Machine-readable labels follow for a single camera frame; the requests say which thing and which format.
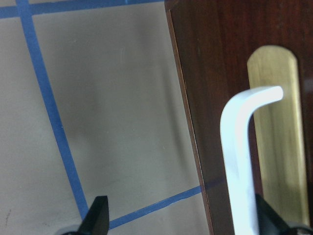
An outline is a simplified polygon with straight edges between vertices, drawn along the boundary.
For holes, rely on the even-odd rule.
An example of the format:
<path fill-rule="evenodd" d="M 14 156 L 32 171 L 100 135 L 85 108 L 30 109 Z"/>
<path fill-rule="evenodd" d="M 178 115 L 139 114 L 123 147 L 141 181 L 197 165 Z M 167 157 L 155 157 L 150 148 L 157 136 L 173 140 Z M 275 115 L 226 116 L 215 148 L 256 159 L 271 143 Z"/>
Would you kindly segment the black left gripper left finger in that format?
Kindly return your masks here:
<path fill-rule="evenodd" d="M 109 231 L 109 205 L 107 196 L 97 196 L 77 233 L 79 235 L 107 235 Z"/>

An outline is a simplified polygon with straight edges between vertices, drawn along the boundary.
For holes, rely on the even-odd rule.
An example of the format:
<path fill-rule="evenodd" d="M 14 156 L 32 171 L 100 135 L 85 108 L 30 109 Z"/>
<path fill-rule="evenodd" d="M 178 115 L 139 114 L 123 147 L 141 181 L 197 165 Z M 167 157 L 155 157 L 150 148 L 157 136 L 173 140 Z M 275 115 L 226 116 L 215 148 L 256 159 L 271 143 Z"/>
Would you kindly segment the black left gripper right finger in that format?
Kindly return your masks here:
<path fill-rule="evenodd" d="M 288 235 L 290 226 L 258 194 L 255 194 L 260 235 Z"/>

